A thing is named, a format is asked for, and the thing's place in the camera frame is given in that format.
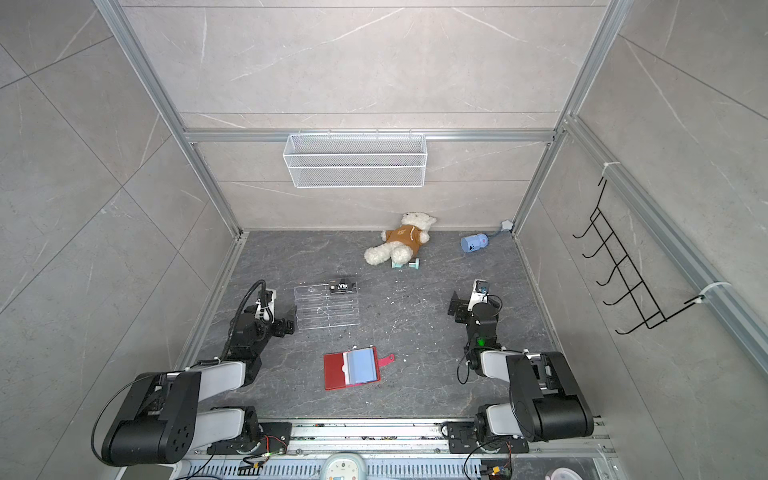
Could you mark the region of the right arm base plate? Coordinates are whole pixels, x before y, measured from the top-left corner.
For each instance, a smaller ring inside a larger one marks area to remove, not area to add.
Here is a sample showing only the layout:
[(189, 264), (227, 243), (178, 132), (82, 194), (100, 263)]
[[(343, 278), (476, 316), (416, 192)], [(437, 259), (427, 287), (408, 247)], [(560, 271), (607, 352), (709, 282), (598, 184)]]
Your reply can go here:
[(530, 451), (527, 440), (520, 434), (494, 435), (481, 430), (474, 422), (447, 421), (441, 425), (440, 431), (452, 454), (468, 454), (475, 449), (478, 452), (512, 454)]

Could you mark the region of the white round timer device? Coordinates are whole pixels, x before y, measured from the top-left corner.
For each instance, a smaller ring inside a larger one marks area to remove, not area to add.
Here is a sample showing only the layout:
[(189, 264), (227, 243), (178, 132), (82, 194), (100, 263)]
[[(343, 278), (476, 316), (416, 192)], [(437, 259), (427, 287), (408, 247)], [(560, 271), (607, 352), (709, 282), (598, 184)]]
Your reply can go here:
[(321, 480), (366, 480), (365, 459), (357, 453), (339, 452), (330, 455), (320, 470)]

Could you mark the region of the white teddy bear orange shirt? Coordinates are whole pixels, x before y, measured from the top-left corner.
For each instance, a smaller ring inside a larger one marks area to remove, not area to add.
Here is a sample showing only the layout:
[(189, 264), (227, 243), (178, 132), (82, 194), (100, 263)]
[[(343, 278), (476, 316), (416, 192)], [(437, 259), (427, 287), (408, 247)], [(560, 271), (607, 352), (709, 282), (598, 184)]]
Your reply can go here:
[(421, 246), (430, 240), (429, 231), (437, 222), (435, 217), (423, 212), (408, 212), (401, 218), (401, 225), (382, 232), (382, 243), (368, 248), (364, 260), (369, 265), (380, 265), (387, 260), (407, 263), (416, 257)]

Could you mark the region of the clear acrylic organizer tray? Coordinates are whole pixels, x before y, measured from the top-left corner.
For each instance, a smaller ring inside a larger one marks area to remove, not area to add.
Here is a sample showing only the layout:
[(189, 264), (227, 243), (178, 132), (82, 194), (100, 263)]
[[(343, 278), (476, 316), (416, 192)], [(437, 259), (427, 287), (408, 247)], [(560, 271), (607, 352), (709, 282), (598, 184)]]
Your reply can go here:
[(352, 327), (360, 323), (359, 291), (354, 296), (331, 297), (329, 283), (294, 288), (296, 322), (300, 330)]

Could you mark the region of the teal small dumbbell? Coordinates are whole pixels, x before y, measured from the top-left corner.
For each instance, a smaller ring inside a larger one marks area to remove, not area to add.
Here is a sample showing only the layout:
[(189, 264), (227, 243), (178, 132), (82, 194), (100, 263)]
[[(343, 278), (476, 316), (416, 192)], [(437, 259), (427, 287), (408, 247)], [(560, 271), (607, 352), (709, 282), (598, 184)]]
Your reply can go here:
[(394, 261), (391, 262), (391, 267), (393, 269), (400, 269), (400, 268), (413, 268), (418, 270), (420, 268), (420, 260), (418, 257), (411, 258), (407, 263), (396, 263)]

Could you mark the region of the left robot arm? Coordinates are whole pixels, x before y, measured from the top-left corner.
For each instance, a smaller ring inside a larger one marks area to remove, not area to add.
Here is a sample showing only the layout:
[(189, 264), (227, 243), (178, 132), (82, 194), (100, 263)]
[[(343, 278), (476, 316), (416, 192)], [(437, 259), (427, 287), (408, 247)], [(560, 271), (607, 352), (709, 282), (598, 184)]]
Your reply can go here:
[(95, 458), (127, 467), (177, 463), (198, 449), (216, 455), (264, 448), (267, 436), (254, 407), (202, 411), (199, 405), (252, 384), (268, 342), (294, 333), (293, 318), (275, 316), (275, 299), (265, 280), (256, 281), (236, 308), (220, 355), (182, 370), (143, 373), (122, 387), (122, 404), (103, 440), (90, 441)]

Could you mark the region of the red leather card holder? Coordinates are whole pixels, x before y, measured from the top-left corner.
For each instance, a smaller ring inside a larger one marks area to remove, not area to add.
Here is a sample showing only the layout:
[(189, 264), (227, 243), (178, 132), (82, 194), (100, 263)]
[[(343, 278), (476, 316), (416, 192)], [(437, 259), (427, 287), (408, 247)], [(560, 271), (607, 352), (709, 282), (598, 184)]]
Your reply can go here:
[(326, 391), (376, 383), (381, 368), (396, 360), (394, 354), (379, 357), (373, 346), (323, 356), (323, 378)]

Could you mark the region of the black VIP credit card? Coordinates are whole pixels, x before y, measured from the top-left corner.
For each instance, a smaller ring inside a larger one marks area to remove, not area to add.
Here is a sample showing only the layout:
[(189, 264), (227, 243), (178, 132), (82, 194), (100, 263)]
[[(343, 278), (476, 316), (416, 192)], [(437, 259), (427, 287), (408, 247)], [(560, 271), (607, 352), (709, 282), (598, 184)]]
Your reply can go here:
[(354, 296), (358, 289), (355, 283), (329, 283), (328, 292), (331, 297)]

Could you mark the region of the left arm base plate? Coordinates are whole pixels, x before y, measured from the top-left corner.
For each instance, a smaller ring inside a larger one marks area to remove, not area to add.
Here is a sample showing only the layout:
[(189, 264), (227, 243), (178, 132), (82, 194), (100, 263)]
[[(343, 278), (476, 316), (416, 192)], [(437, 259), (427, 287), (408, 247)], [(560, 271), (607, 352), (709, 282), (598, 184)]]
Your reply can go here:
[(290, 422), (246, 423), (238, 436), (213, 443), (206, 453), (241, 456), (284, 453), (290, 443), (291, 433)]

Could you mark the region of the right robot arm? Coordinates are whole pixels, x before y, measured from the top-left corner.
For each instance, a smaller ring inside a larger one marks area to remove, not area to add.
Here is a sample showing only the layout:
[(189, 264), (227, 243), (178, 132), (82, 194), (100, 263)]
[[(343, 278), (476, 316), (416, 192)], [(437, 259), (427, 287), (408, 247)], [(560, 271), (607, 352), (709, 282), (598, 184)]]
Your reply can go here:
[(507, 384), (506, 402), (478, 409), (477, 442), (488, 448), (506, 439), (548, 442), (591, 436), (594, 417), (565, 356), (503, 347), (497, 336), (502, 309), (498, 296), (474, 293), (468, 300), (453, 294), (447, 311), (466, 327), (462, 363), (467, 372)]

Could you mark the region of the blue cylindrical cup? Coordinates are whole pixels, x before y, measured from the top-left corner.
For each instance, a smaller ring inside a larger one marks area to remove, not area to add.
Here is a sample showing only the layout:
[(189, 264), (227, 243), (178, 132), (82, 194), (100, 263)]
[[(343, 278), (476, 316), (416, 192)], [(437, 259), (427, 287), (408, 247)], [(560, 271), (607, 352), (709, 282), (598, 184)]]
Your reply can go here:
[(484, 233), (478, 233), (466, 236), (461, 239), (460, 246), (463, 252), (471, 253), (486, 248), (489, 244), (489, 237)]

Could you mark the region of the pink white round object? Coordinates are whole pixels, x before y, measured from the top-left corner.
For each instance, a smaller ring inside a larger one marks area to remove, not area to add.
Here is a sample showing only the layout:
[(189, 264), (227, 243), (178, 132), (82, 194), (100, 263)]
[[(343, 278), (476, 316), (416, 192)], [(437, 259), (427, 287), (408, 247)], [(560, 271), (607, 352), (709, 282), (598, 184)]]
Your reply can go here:
[(575, 470), (567, 467), (558, 467), (550, 471), (547, 476), (547, 480), (583, 480), (582, 476)]

